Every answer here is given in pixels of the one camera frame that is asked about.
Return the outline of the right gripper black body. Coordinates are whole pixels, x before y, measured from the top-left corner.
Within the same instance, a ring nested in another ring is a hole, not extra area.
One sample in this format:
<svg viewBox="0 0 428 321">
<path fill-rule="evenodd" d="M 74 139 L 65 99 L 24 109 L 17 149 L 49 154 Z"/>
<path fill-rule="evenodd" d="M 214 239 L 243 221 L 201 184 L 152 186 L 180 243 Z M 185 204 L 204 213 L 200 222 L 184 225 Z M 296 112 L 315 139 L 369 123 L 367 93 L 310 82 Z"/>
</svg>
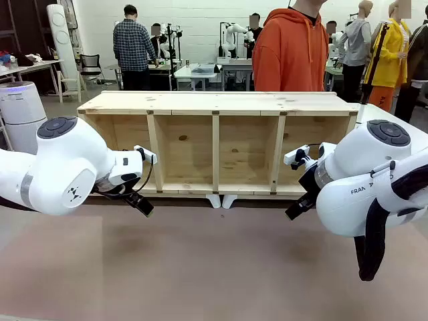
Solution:
<svg viewBox="0 0 428 321">
<path fill-rule="evenodd" d="M 298 181 L 306 191 L 305 194 L 300 198 L 301 201 L 316 201 L 316 198 L 321 190 L 315 179 L 315 172 L 317 168 L 317 163 L 314 163 L 308 167 Z"/>
</svg>

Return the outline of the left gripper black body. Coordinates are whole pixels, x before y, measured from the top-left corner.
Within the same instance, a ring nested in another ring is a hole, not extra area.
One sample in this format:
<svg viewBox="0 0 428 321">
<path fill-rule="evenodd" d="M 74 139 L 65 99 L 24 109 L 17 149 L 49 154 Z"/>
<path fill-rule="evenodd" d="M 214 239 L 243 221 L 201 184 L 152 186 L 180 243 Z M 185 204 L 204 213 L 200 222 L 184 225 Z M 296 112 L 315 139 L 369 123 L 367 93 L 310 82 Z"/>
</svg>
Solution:
<svg viewBox="0 0 428 321">
<path fill-rule="evenodd" d="M 134 186 L 140 181 L 140 178 L 134 178 L 122 183 L 121 185 L 113 187 L 109 191 L 102 191 L 99 186 L 93 187 L 93 193 L 99 194 L 111 200 L 122 199 L 123 201 L 135 201 L 138 199 Z"/>
</svg>

